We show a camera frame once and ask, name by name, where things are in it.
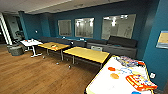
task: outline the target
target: outlet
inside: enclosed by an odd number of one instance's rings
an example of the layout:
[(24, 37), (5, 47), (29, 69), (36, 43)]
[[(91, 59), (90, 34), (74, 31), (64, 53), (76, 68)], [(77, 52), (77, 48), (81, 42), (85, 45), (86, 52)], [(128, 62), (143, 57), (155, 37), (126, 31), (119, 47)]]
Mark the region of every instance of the outlet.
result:
[(154, 73), (150, 74), (150, 78), (155, 78), (155, 76), (156, 76), (156, 74), (154, 74)]

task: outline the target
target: wooden table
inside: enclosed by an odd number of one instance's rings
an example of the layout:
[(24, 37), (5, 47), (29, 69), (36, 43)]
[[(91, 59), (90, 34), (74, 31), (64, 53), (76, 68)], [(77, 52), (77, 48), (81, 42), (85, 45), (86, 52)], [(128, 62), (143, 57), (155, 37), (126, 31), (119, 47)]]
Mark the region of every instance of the wooden table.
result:
[(69, 47), (69, 45), (55, 43), (55, 42), (48, 42), (48, 43), (40, 44), (38, 46), (46, 48), (48, 55), (49, 55), (48, 49), (53, 50), (53, 51), (61, 50), (61, 58), (62, 58), (62, 60), (64, 59), (62, 49)]
[(81, 58), (96, 61), (101, 64), (101, 67), (103, 62), (109, 55), (109, 53), (107, 52), (95, 51), (95, 50), (82, 48), (82, 47), (74, 47), (74, 48), (65, 50), (64, 53), (73, 55), (73, 64), (74, 64), (74, 56), (78, 56)]

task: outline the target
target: table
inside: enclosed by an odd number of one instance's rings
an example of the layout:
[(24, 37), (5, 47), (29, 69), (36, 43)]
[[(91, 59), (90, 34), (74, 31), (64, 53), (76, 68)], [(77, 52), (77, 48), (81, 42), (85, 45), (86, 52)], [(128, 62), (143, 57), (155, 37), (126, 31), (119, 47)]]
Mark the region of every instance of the table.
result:
[(39, 44), (43, 44), (42, 42), (39, 42), (37, 40), (22, 40), (20, 41), (21, 43), (23, 43), (26, 47), (28, 47), (28, 50), (25, 50), (25, 51), (29, 51), (31, 49), (29, 49), (29, 47), (31, 46), (32, 47), (32, 50), (33, 50), (33, 55), (31, 57), (35, 57), (35, 56), (39, 56), (39, 55), (42, 55), (42, 54), (36, 54), (36, 50), (34, 48), (34, 45), (39, 45)]
[(46, 48), (47, 49), (47, 54), (49, 55), (48, 50), (53, 50), (53, 51), (58, 51), (61, 50), (61, 58), (63, 61), (63, 51), (62, 49), (69, 47), (70, 45), (65, 45), (65, 44), (60, 44), (60, 43), (55, 43), (55, 42), (48, 42), (48, 43), (44, 43), (44, 44), (39, 44), (38, 46)]
[[(87, 86), (87, 94), (132, 94), (137, 90), (125, 79), (129, 73), (120, 73), (119, 71), (109, 71), (108, 67), (116, 69), (125, 68), (118, 62), (115, 57), (109, 59), (105, 66), (95, 76), (91, 83)], [(132, 67), (132, 71), (141, 73), (146, 79), (149, 79), (146, 67)], [(119, 79), (112, 79), (110, 74), (116, 73)], [(153, 94), (153, 91), (141, 91), (141, 94)]]
[(78, 56), (81, 58), (96, 61), (101, 64), (101, 67), (103, 62), (109, 55), (109, 53), (107, 52), (95, 51), (92, 49), (87, 49), (82, 47), (73, 47), (71, 49), (65, 50), (64, 53), (73, 55), (73, 64), (74, 64), (74, 56)]

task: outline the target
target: white table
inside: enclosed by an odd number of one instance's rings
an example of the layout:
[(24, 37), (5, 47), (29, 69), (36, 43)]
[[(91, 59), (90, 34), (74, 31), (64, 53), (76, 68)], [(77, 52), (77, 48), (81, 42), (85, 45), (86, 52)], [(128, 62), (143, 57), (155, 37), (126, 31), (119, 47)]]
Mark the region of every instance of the white table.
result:
[(28, 50), (31, 50), (31, 49), (29, 49), (30, 46), (32, 47), (33, 55), (31, 57), (42, 55), (42, 53), (41, 54), (36, 54), (36, 50), (34, 48), (34, 45), (43, 44), (42, 42), (39, 42), (37, 40), (27, 40), (27, 41), (23, 40), (23, 41), (20, 41), (20, 42), (23, 43), (26, 47), (28, 47)]
[[(117, 60), (113, 57), (106, 63), (102, 70), (96, 75), (92, 82), (87, 86), (87, 94), (131, 94), (133, 91), (138, 92), (126, 79), (127, 74), (118, 74), (119, 71), (109, 71), (108, 67), (114, 67), (116, 69), (124, 68)], [(141, 73), (146, 79), (148, 74), (144, 67), (134, 67), (132, 71)], [(112, 79), (111, 73), (119, 75), (119, 79)], [(153, 94), (153, 91), (141, 91), (141, 94)]]

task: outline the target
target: paper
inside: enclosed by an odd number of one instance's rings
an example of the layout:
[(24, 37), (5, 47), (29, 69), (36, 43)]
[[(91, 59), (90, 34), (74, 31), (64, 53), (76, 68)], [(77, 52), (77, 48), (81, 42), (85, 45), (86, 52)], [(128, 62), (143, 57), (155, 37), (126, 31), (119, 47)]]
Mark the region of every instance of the paper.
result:
[(168, 49), (168, 31), (161, 31), (156, 47)]

